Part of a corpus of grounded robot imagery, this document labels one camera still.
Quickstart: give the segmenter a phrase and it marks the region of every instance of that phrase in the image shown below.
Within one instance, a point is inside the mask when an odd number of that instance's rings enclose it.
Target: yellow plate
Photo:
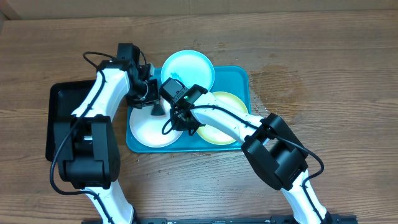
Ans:
[[[221,100],[227,105],[230,105],[244,113],[248,113],[246,105],[237,96],[223,91],[215,92],[213,94],[217,97],[217,99]],[[226,145],[235,142],[233,138],[210,125],[198,128],[197,133],[205,141],[216,145]]]

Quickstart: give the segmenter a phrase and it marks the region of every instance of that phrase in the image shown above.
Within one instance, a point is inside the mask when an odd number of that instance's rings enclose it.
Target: blue tray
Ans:
[[[215,80],[211,92],[225,91],[232,93],[239,97],[248,108],[251,113],[250,107],[250,94],[249,94],[249,83],[247,73],[238,66],[215,66]],[[154,78],[160,81],[161,68],[155,69]],[[165,147],[148,147],[141,144],[132,135],[130,130],[130,114],[132,108],[129,107],[127,113],[127,134],[126,143],[127,146],[134,152],[210,152],[210,151],[229,151],[229,150],[240,150],[241,145],[238,142],[227,144],[224,146],[214,145],[203,140],[197,133],[193,136],[189,136],[187,131],[184,131],[182,135],[171,145]]]

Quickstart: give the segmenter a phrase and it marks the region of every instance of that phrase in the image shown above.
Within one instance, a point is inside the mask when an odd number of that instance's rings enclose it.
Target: white plate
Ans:
[[[133,109],[130,115],[130,129],[132,135],[143,145],[148,147],[164,147],[175,142],[182,134],[181,131],[171,131],[163,135],[162,128],[168,119],[170,119],[170,104],[163,98],[160,99],[160,105],[165,110],[163,116],[152,116],[150,112],[153,106],[146,106],[143,109]],[[169,123],[165,131],[171,128]]]
[[[213,94],[215,97],[217,97],[217,99],[230,105],[231,107],[233,107],[239,111],[242,111],[244,113],[248,112],[246,105],[242,102],[241,99],[239,99],[234,94],[223,92],[223,91],[215,92]],[[206,125],[204,127],[198,128],[197,133],[205,141],[210,142],[212,144],[216,144],[216,145],[226,145],[226,144],[231,144],[231,143],[235,142],[235,139],[233,139],[231,136],[225,134],[224,132],[222,132],[210,125]]]
[[[180,80],[188,88],[197,84],[210,90],[214,75],[214,67],[205,55],[194,50],[182,50],[166,60],[160,79],[164,83],[171,77]]]

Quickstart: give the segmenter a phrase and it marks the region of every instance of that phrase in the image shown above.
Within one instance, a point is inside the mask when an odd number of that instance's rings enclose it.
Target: robotic arm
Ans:
[[[172,112],[176,112],[172,113],[173,129],[196,131],[199,126],[208,124],[240,142],[255,173],[273,189],[282,191],[298,223],[331,223],[330,214],[319,203],[310,183],[305,184],[309,196],[301,186],[308,177],[307,153],[283,141],[276,142],[269,151],[264,147],[275,136],[302,146],[282,118],[275,114],[263,118],[242,113],[201,86],[188,89],[171,78],[159,89],[157,80],[150,79],[152,69],[139,66],[139,52],[132,44],[119,44],[116,60],[105,60],[99,65],[105,77],[104,87],[57,158],[63,181],[71,182],[76,189],[99,195],[112,217],[111,222],[138,222],[134,208],[127,202],[117,180],[120,155],[111,122],[124,96],[129,106],[138,109],[158,106],[161,96],[172,105]],[[55,122],[57,149],[100,89],[102,81],[103,76],[98,71],[96,82],[81,106],[70,117]],[[98,200],[92,195],[87,196],[102,219],[108,220]]]

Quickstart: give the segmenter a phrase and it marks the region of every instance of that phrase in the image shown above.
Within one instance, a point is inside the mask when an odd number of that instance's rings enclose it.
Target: wooden table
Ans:
[[[281,115],[318,154],[312,180],[331,213],[361,223],[398,220],[398,12],[7,21],[0,36],[0,223],[79,223],[98,218],[85,196],[56,194],[45,160],[49,91],[95,71],[81,54],[116,55],[133,42],[160,67],[193,49],[249,74],[252,111]],[[281,192],[242,152],[135,154],[127,106],[114,121],[127,199],[142,218],[291,214]],[[307,159],[310,172],[318,169]],[[62,189],[72,190],[57,176]]]

